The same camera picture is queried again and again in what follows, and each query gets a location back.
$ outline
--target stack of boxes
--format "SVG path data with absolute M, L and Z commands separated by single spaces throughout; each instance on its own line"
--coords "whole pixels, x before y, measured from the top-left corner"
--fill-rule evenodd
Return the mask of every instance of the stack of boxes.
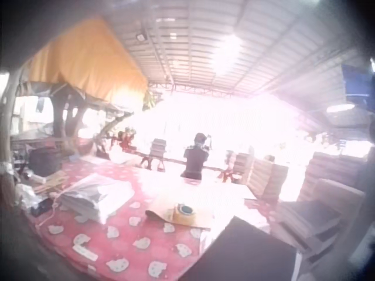
M 281 187 L 287 178 L 288 167 L 261 159 L 254 159 L 247 186 L 254 195 L 264 201 L 278 200 Z
M 305 174 L 305 181 L 299 193 L 298 201 L 310 201 L 313 187 L 319 179 L 334 180 L 346 186 L 355 187 L 365 160 L 352 156 L 333 156 L 315 152 Z

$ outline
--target plastic bag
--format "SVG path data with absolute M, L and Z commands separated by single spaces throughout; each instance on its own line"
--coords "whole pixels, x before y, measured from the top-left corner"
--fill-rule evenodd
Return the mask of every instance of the plastic bag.
M 37 207 L 38 204 L 46 198 L 46 196 L 36 195 L 31 186 L 22 183 L 16 184 L 16 203 L 20 205 L 23 210 Z

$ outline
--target tape roll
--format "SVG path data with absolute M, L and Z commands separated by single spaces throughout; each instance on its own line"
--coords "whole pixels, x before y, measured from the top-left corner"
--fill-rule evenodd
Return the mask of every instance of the tape roll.
M 173 221 L 177 224 L 192 225 L 195 220 L 195 212 L 192 207 L 178 204 L 173 213 Z

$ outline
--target man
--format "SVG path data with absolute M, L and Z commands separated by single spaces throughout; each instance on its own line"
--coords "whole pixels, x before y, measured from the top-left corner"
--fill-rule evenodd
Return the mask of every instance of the man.
M 186 169 L 181 174 L 188 179 L 201 180 L 203 164 L 209 157 L 209 152 L 203 147 L 207 137 L 197 133 L 194 138 L 194 145 L 188 147 L 183 155 L 186 158 Z

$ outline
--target stack of paper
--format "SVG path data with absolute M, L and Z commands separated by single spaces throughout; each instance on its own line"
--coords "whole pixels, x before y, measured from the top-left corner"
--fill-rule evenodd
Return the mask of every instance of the stack of paper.
M 107 218 L 132 196 L 129 182 L 91 174 L 64 192 L 61 202 L 91 220 L 105 224 Z

